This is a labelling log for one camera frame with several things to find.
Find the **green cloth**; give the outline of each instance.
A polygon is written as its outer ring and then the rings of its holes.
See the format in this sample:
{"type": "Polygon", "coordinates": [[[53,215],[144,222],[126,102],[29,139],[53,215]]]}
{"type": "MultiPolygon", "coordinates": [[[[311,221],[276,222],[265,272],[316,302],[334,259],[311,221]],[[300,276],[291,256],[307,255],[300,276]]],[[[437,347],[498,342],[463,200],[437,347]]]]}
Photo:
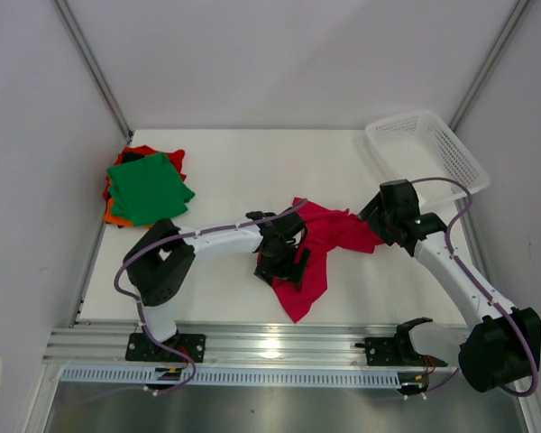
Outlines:
{"type": "Polygon", "coordinates": [[[159,219],[185,213],[194,196],[165,153],[106,169],[115,199],[112,215],[129,219],[135,226],[149,226],[159,219]]]}

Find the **metal pole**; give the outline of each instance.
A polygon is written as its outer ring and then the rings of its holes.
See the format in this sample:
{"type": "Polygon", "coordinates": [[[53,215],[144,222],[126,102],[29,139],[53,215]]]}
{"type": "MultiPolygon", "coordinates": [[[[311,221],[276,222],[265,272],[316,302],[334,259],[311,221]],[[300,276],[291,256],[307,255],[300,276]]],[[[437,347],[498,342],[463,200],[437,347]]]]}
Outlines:
{"type": "Polygon", "coordinates": [[[503,27],[497,35],[497,38],[491,45],[487,57],[483,61],[479,71],[477,72],[472,81],[472,84],[467,89],[463,100],[455,111],[453,119],[449,124],[449,127],[453,131],[456,132],[462,120],[471,110],[473,104],[479,97],[479,94],[489,81],[493,70],[495,70],[495,68],[499,64],[499,60],[501,59],[504,51],[509,46],[509,42],[511,41],[513,35],[517,32],[519,26],[523,23],[523,20],[527,16],[527,13],[534,2],[535,0],[518,0],[515,3],[515,6],[513,6],[513,9],[507,17],[507,20],[505,21],[503,27]]]}
{"type": "Polygon", "coordinates": [[[96,61],[94,53],[90,49],[90,46],[84,37],[84,33],[82,30],[80,30],[80,26],[78,25],[78,22],[72,13],[67,0],[51,0],[51,2],[54,9],[56,9],[56,12],[58,13],[60,20],[62,21],[62,25],[68,31],[70,39],[78,51],[78,55],[87,67],[90,77],[94,80],[96,88],[98,88],[100,95],[105,100],[106,106],[110,110],[110,114],[114,118],[118,128],[120,128],[126,140],[130,140],[132,131],[126,122],[124,114],[116,102],[110,87],[108,86],[108,82],[106,81],[102,70],[98,66],[98,62],[96,61]]]}

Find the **white plastic basket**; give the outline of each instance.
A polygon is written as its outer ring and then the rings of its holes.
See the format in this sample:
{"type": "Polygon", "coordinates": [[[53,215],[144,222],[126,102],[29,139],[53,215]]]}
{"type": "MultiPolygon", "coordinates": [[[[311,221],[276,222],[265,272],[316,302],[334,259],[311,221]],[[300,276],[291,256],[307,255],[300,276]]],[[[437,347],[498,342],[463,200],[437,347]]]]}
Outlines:
{"type": "MultiPolygon", "coordinates": [[[[385,180],[441,176],[461,182],[471,193],[489,186],[487,172],[441,118],[419,110],[382,119],[365,128],[367,143],[385,180]]],[[[416,185],[421,204],[441,205],[464,197],[447,182],[416,185]]]]}

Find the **gray floor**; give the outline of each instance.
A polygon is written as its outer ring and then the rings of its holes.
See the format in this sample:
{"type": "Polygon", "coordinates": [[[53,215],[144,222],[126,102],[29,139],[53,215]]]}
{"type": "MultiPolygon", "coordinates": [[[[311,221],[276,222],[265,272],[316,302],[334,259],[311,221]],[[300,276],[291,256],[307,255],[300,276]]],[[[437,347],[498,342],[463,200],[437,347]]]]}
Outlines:
{"type": "Polygon", "coordinates": [[[473,391],[463,380],[427,401],[396,401],[395,392],[189,386],[153,398],[116,388],[62,383],[46,432],[526,432],[518,402],[499,390],[473,391]]]}

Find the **white wall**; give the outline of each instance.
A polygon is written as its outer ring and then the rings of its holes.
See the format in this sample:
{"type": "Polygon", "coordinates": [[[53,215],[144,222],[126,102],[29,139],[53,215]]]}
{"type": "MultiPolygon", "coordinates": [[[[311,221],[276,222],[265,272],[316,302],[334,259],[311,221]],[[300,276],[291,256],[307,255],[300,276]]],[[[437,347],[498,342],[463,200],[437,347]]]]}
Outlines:
{"type": "Polygon", "coordinates": [[[0,433],[76,296],[121,141],[50,3],[0,0],[0,433]]]}
{"type": "Polygon", "coordinates": [[[514,0],[70,0],[133,129],[449,119],[514,0]]]}
{"type": "Polygon", "coordinates": [[[457,133],[491,175],[473,212],[493,280],[541,316],[541,0],[534,3],[457,133]]]}

